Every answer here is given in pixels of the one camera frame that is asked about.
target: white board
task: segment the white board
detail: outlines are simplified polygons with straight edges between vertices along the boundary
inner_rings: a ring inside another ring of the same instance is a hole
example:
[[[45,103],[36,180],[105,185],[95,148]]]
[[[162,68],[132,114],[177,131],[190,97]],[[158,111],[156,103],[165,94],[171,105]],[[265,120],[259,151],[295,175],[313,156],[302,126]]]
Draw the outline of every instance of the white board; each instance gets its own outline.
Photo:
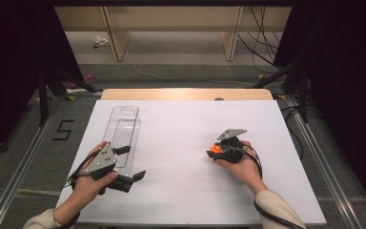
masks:
[[[132,173],[147,171],[129,193],[107,189],[79,222],[101,225],[240,226],[260,223],[254,195],[206,153],[227,129],[246,129],[263,180],[306,224],[326,222],[275,101],[109,101],[91,114],[70,173],[101,142],[114,106],[139,107]],[[57,205],[71,194],[61,193]]]

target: gray floor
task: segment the gray floor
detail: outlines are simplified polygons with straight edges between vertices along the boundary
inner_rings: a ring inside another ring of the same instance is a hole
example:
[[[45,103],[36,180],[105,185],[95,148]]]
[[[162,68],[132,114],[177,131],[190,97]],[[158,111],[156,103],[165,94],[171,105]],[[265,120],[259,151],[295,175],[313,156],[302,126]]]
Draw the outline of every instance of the gray floor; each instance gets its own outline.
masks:
[[[256,68],[253,65],[252,55],[240,42],[236,46],[234,61],[227,62],[218,33],[135,32],[132,34],[128,53],[121,62],[112,60],[109,48],[92,47],[92,41],[97,34],[106,38],[103,32],[68,33],[81,71],[83,74],[96,75],[97,80],[91,84],[97,88],[243,88],[258,82],[260,74],[258,69],[275,71],[275,68],[260,59],[254,61]],[[252,44],[252,39],[246,33],[241,36]],[[273,36],[269,38],[272,43],[276,42]],[[269,56],[264,46],[259,45],[258,51],[264,56]],[[282,79],[268,87],[274,94],[281,93],[280,81]],[[36,97],[37,94],[30,100],[30,110],[24,112],[8,138],[9,149],[0,153],[0,197],[38,131],[39,105]],[[10,203],[0,228],[21,228],[28,218],[55,206],[88,124],[94,102],[100,97],[78,95],[72,99],[56,97],[50,101],[51,108],[54,105],[58,105],[58,108],[49,122],[41,143],[36,147],[32,164],[19,184],[16,196]],[[280,108],[289,106],[287,99],[278,99],[277,103]],[[361,228],[366,228],[364,188],[347,161],[341,158],[341,151],[324,117],[321,117],[319,111],[313,107],[308,113],[309,126],[322,152],[356,210]],[[63,120],[73,120],[64,124],[64,127],[71,130],[69,139],[54,141],[54,138],[66,135],[57,133],[57,128]],[[326,225],[310,228],[347,228],[294,118],[289,120],[289,127],[301,139],[299,144],[294,138],[295,147],[301,154],[301,145],[303,146],[301,161],[328,221]],[[76,228],[99,227],[77,225]]]

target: wrist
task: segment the wrist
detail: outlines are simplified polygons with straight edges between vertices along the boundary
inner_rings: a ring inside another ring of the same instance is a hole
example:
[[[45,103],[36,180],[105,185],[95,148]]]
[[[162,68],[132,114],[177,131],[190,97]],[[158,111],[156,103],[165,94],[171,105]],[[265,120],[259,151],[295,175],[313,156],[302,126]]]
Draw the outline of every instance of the wrist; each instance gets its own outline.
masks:
[[[84,209],[92,199],[88,198],[87,196],[81,195],[78,191],[73,191],[70,197],[67,199],[67,203],[70,207],[75,209]]]
[[[266,184],[264,184],[263,180],[261,178],[252,179],[245,182],[246,185],[251,189],[252,193],[254,195],[262,190],[267,190]]]
[[[81,204],[70,197],[59,207],[54,209],[52,216],[57,223],[65,225],[72,221],[72,219],[74,219],[75,216],[77,216],[85,206],[85,204]]]

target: sleeve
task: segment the sleeve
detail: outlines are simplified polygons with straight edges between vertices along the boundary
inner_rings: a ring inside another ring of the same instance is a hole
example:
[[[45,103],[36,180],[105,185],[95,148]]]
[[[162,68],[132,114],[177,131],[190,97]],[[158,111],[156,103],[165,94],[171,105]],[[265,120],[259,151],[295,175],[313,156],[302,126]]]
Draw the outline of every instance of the sleeve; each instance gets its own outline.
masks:
[[[54,220],[52,215],[53,211],[54,209],[49,209],[42,214],[29,219],[23,229],[47,229],[60,227],[61,225]]]
[[[307,228],[293,208],[273,191],[258,192],[254,197],[254,207],[260,213],[264,229]]]

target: clear plastic box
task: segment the clear plastic box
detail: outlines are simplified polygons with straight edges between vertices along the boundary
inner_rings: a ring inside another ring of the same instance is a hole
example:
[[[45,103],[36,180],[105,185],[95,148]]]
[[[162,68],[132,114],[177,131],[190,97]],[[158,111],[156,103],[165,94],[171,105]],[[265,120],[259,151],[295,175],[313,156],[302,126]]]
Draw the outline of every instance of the clear plastic box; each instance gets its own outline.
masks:
[[[114,170],[119,175],[131,177],[140,124],[138,107],[116,106],[112,109],[103,140],[109,141],[113,148],[131,146],[129,153],[115,156],[117,162]]]

